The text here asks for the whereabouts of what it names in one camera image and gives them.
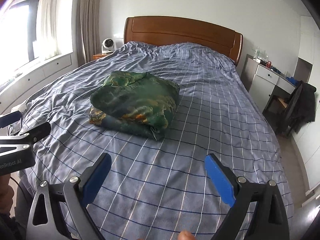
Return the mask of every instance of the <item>clutter on desk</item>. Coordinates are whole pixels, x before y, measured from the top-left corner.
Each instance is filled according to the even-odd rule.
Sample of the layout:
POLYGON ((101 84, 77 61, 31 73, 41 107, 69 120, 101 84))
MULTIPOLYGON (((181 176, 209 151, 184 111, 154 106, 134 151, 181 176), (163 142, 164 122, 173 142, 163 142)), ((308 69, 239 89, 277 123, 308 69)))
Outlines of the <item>clutter on desk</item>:
POLYGON ((278 73, 279 75, 282 74, 281 71, 278 70, 278 69, 277 69, 276 67, 274 67, 274 66, 271 66, 270 69, 273 70, 274 72, 278 73))
POLYGON ((297 84, 298 84, 298 80, 296 80, 296 79, 294 79, 293 77, 286 77, 286 79, 292 84, 292 85, 294 85, 294 86, 297 86, 297 84))
POLYGON ((259 47, 255 49, 253 60, 255 60, 256 62, 258 62, 259 64, 265 67, 268 65, 268 62, 270 62, 270 66, 271 66, 271 61, 269 61, 266 51, 264 50, 262 52, 259 47))

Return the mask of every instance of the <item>white desk fan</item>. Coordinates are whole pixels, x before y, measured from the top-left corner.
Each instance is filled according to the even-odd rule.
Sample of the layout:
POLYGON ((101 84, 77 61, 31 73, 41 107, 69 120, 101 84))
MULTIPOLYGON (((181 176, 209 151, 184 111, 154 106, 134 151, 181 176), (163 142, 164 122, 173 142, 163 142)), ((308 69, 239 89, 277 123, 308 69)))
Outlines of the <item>white desk fan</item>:
POLYGON ((101 53, 108 53, 115 50, 115 43, 112 39, 107 38, 102 42, 101 53))

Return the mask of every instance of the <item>desk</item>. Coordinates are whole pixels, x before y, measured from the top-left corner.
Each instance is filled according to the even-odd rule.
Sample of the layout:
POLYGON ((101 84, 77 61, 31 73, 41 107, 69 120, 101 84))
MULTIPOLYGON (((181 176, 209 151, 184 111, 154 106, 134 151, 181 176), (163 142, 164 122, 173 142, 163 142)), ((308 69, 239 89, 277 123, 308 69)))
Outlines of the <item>desk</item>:
POLYGON ((283 75, 257 63, 249 58, 249 55, 247 55, 240 79, 261 112, 268 104, 275 88, 284 90, 288 95, 295 89, 295 86, 283 75))

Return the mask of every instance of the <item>folded blanket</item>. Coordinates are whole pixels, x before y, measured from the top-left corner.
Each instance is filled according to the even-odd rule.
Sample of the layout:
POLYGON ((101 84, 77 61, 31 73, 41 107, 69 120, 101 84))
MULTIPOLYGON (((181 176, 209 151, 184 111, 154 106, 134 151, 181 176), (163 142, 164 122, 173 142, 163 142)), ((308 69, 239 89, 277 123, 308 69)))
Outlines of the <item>folded blanket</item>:
POLYGON ((92 124, 159 140, 175 113, 179 86, 149 72, 114 71, 94 92, 92 124))

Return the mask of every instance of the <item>bedside table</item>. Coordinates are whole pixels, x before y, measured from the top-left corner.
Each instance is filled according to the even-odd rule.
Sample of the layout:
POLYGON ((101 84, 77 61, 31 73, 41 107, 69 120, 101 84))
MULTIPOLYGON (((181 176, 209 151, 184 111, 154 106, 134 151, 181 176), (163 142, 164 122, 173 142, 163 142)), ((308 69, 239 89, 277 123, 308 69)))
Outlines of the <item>bedside table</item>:
POLYGON ((93 55, 93 56, 92 56, 92 59, 93 59, 93 60, 97 60, 97 59, 99 59, 99 58, 101 58, 101 57, 105 57, 105 56, 111 55, 112 53, 113 53, 113 51, 107 52, 107 53, 96 54, 96 55, 93 55))

